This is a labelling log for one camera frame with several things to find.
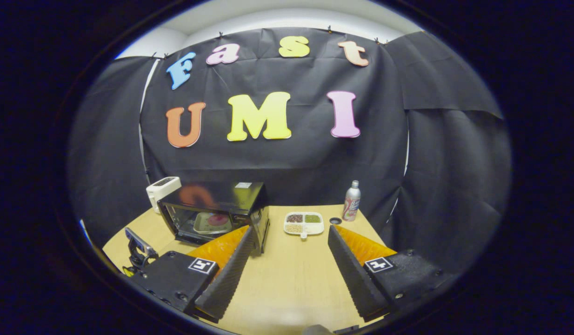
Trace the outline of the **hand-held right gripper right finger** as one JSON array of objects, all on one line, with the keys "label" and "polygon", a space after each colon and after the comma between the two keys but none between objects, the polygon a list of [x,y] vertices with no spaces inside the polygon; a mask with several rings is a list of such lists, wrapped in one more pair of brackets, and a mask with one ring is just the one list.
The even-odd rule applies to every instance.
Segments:
[{"label": "hand-held right gripper right finger", "polygon": [[456,275],[409,249],[396,252],[340,225],[328,245],[359,315],[369,322],[410,314],[441,295]]}]

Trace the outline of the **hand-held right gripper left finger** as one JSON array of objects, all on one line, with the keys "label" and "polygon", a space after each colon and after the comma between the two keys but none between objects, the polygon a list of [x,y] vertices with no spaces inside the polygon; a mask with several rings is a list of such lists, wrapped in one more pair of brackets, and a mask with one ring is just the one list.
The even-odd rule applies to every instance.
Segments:
[{"label": "hand-held right gripper left finger", "polygon": [[217,323],[235,294],[255,240],[253,227],[241,227],[189,254],[166,252],[129,280],[184,314]]}]

